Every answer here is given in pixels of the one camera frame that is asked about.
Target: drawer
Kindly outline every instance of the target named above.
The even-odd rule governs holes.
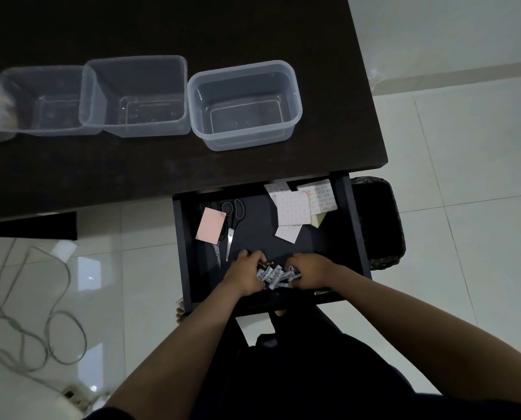
[[[314,252],[371,278],[349,177],[331,175],[287,183],[290,189],[296,190],[298,185],[326,178],[329,178],[332,184],[338,210],[328,212],[319,228],[304,225],[295,244],[274,236],[278,228],[278,214],[262,183],[231,186],[219,191],[174,195],[173,209],[185,310],[193,311],[206,299],[210,291],[222,281],[231,260],[235,259],[242,249],[262,250],[268,260],[281,266],[284,266],[285,261],[294,253]],[[200,224],[201,204],[236,198],[244,202],[246,216],[235,231],[228,262],[225,262],[227,239],[220,243],[222,266],[218,268],[212,245],[194,238]],[[295,303],[326,303],[340,300],[341,296],[330,289],[306,291],[278,288],[241,298],[235,307],[234,315],[285,309]]]

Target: black trash bag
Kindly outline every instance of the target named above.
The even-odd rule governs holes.
[[[356,177],[350,182],[371,269],[397,265],[406,244],[391,185],[377,177]]]

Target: gray cable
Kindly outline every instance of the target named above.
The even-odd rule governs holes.
[[[8,252],[5,255],[4,263],[0,268],[0,283],[1,283],[1,275],[4,271],[5,264],[8,261],[9,255],[11,254],[13,246],[15,245],[16,241],[17,241],[17,239],[13,239],[13,242],[12,242],[11,246],[9,247]],[[31,254],[31,250],[33,250],[33,249],[38,250],[39,252],[41,252],[43,254],[50,255],[54,259],[57,259],[58,261],[60,261],[66,268],[66,272],[68,274],[68,282],[66,284],[66,287],[64,288],[64,291],[60,294],[58,299],[56,299],[56,302],[54,302],[52,308],[50,309],[50,312],[48,313],[48,317],[46,318],[46,321],[45,321],[44,334],[42,337],[37,335],[34,332],[30,332],[30,331],[24,329],[21,326],[21,324],[19,324],[19,321],[17,321],[13,317],[8,316],[4,311],[4,306],[7,303],[9,296],[11,295],[13,288],[15,287],[15,284],[17,283],[17,280],[19,279],[19,275],[21,274],[23,267],[27,263],[27,259],[28,259],[29,255]],[[50,358],[52,358],[54,361],[56,361],[57,363],[62,364],[64,366],[71,366],[71,365],[76,364],[79,361],[81,361],[82,358],[87,353],[87,335],[85,333],[85,330],[83,330],[83,327],[82,327],[81,323],[79,322],[79,320],[68,311],[64,311],[64,310],[55,311],[56,305],[58,305],[58,303],[60,303],[60,301],[62,300],[62,298],[68,291],[71,282],[72,282],[72,274],[70,272],[68,265],[65,262],[63,262],[61,259],[55,257],[54,255],[43,251],[42,249],[40,249],[36,246],[31,246],[27,250],[27,253],[25,254],[25,258],[23,258],[23,262],[21,262],[21,265],[19,266],[19,269],[17,270],[17,273],[15,274],[15,277],[13,278],[12,284],[9,286],[7,293],[5,293],[3,302],[0,301],[0,320],[7,321],[8,324],[15,331],[17,331],[21,337],[21,344],[19,347],[19,357],[15,358],[11,353],[9,353],[9,351],[7,351],[3,348],[0,348],[0,364],[2,366],[4,366],[5,368],[7,368],[9,371],[11,371],[15,374],[18,374],[20,376],[26,377],[28,379],[31,379],[32,381],[35,381],[35,382],[47,387],[48,389],[52,389],[52,390],[58,392],[59,394],[61,393],[61,389],[55,388],[52,385],[50,385],[47,381],[40,379],[39,377],[34,377],[31,374],[43,369],[46,366],[46,364],[48,363],[48,360]],[[54,353],[54,348],[50,344],[50,323],[52,322],[53,318],[57,317],[58,315],[63,315],[63,316],[68,317],[69,319],[71,319],[76,324],[76,326],[79,328],[79,330],[82,332],[83,352],[74,361],[64,361],[64,360],[59,359],[56,356],[56,354]],[[34,339],[36,342],[38,342],[40,344],[42,350],[44,351],[44,359],[39,366],[35,366],[35,367],[28,366],[25,361],[25,339],[27,337],[30,337],[30,338]]]

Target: desk surface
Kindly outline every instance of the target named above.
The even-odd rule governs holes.
[[[285,60],[303,116],[287,141],[227,152],[193,133],[18,134],[0,143],[0,219],[387,162],[347,0],[0,0],[0,72],[152,54],[188,77]]]

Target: scissors blade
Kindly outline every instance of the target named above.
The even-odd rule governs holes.
[[[218,247],[218,245],[215,245],[214,243],[212,243],[212,246],[214,247],[214,250],[215,250],[215,260],[218,262],[218,268],[222,268],[222,259],[219,255],[219,247]]]
[[[231,242],[233,241],[233,232],[234,229],[230,228],[227,230],[227,252],[226,252],[226,262],[229,260],[229,250],[231,249]]]

